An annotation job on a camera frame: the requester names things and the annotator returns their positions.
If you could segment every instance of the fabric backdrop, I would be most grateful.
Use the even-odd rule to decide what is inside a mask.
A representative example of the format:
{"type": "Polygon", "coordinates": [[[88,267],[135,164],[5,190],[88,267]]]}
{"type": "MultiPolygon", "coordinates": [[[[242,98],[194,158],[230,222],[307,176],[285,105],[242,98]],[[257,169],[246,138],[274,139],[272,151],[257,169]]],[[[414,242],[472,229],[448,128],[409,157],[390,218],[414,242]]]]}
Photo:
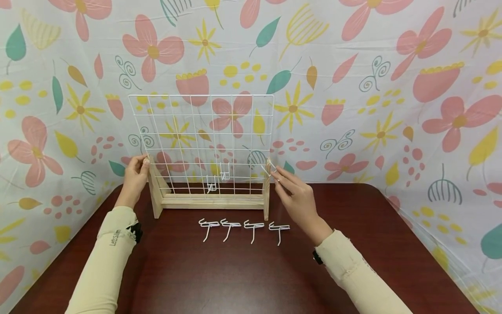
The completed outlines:
{"type": "Polygon", "coordinates": [[[502,311],[498,0],[0,0],[0,21],[0,312],[150,145],[148,99],[128,95],[243,92],[275,96],[275,163],[375,186],[480,312],[502,311]]]}

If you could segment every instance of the yellow leaf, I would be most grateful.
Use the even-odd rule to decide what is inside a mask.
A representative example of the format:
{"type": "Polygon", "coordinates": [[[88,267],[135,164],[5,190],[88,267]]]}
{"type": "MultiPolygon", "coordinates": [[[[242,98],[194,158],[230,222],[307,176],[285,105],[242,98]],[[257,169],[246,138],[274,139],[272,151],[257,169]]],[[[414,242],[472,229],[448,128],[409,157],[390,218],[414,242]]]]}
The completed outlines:
{"type": "Polygon", "coordinates": [[[54,232],[59,243],[65,243],[70,240],[71,228],[69,226],[55,226],[54,232]]]}
{"type": "Polygon", "coordinates": [[[387,186],[391,186],[399,180],[399,169],[398,163],[395,162],[394,165],[387,171],[385,175],[385,183],[387,186]]]}
{"type": "Polygon", "coordinates": [[[25,221],[26,218],[21,218],[19,220],[16,220],[15,222],[11,223],[10,225],[8,225],[7,227],[3,228],[0,230],[0,235],[14,229],[15,227],[19,226],[20,224],[22,224],[24,221],[25,221]]]}
{"type": "Polygon", "coordinates": [[[31,197],[23,197],[19,200],[19,207],[24,210],[32,210],[38,205],[42,205],[42,203],[31,197]]]}
{"type": "Polygon", "coordinates": [[[474,147],[469,155],[471,166],[482,164],[495,151],[497,132],[498,127],[495,127],[474,147]]]}

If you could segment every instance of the green leaf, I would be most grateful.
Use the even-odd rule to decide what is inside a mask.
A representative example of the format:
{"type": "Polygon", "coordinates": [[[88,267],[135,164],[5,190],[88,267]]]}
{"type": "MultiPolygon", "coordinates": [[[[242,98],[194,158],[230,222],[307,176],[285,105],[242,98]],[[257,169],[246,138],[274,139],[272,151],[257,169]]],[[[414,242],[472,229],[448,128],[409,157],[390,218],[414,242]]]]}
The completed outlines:
{"type": "Polygon", "coordinates": [[[123,177],[125,175],[126,169],[124,166],[111,160],[109,160],[108,162],[110,163],[111,170],[114,174],[118,175],[119,177],[123,177]]]}
{"type": "Polygon", "coordinates": [[[295,174],[295,168],[291,166],[287,161],[284,163],[284,170],[288,171],[291,174],[295,174]]]}
{"type": "Polygon", "coordinates": [[[54,103],[56,104],[56,114],[58,114],[63,107],[63,90],[61,89],[61,84],[55,76],[52,77],[52,96],[54,97],[54,103]]]}
{"type": "Polygon", "coordinates": [[[26,42],[21,30],[21,24],[18,24],[9,39],[7,39],[5,52],[12,61],[19,61],[26,56],[26,42]]]}
{"type": "Polygon", "coordinates": [[[268,25],[263,27],[262,31],[258,34],[258,37],[256,38],[256,45],[258,47],[261,48],[272,40],[272,37],[274,37],[274,34],[276,33],[277,24],[279,23],[280,18],[281,17],[276,18],[268,25]]]}
{"type": "Polygon", "coordinates": [[[269,88],[267,89],[267,94],[273,94],[283,89],[289,83],[290,79],[291,79],[290,70],[284,70],[277,73],[270,81],[269,88]]]}

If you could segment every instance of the hook on grid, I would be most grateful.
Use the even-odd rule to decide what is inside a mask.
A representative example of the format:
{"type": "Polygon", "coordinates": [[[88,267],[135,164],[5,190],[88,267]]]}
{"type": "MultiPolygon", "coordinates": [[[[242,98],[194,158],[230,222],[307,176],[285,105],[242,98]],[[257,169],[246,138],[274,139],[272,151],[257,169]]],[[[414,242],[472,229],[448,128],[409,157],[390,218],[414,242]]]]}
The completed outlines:
{"type": "Polygon", "coordinates": [[[251,240],[251,244],[253,244],[253,242],[255,241],[255,229],[256,228],[263,228],[263,227],[265,227],[265,224],[264,223],[248,224],[247,223],[248,221],[249,221],[249,219],[244,222],[244,229],[252,229],[253,230],[253,239],[251,240]]]}
{"type": "Polygon", "coordinates": [[[290,229],[289,225],[275,226],[274,222],[269,223],[269,230],[279,231],[279,243],[277,244],[277,246],[281,245],[281,230],[289,230],[289,229],[290,229]]]}
{"type": "Polygon", "coordinates": [[[223,240],[223,242],[226,241],[226,239],[228,239],[228,235],[230,234],[230,229],[232,229],[232,227],[241,227],[242,225],[240,223],[229,223],[226,221],[226,218],[223,218],[221,221],[220,221],[221,225],[224,226],[224,227],[228,227],[228,231],[226,233],[226,238],[225,240],[223,240]]]}
{"type": "Polygon", "coordinates": [[[204,241],[203,241],[203,242],[206,242],[207,237],[209,236],[209,229],[211,229],[211,227],[218,227],[220,225],[220,223],[219,222],[203,222],[204,220],[205,220],[205,218],[202,218],[201,220],[199,220],[199,225],[201,227],[207,227],[206,237],[204,238],[204,241]]]}

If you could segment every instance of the pink leaf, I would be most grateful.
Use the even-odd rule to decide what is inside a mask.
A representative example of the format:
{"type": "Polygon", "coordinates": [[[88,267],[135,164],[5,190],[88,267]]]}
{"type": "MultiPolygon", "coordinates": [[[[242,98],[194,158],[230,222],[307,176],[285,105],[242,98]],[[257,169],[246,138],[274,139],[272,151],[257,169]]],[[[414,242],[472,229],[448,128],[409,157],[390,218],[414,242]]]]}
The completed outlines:
{"type": "Polygon", "coordinates": [[[30,252],[32,254],[36,255],[36,254],[40,254],[40,253],[42,253],[45,250],[50,249],[50,248],[51,248],[51,246],[47,242],[39,240],[39,241],[33,242],[30,245],[30,252]]]}
{"type": "Polygon", "coordinates": [[[335,74],[333,74],[333,84],[340,82],[347,75],[350,68],[354,64],[357,55],[358,53],[356,53],[352,58],[340,64],[340,66],[336,69],[335,74]]]}
{"type": "Polygon", "coordinates": [[[96,71],[97,78],[103,78],[103,63],[101,62],[100,54],[98,54],[96,59],[94,60],[94,71],[96,71]]]}

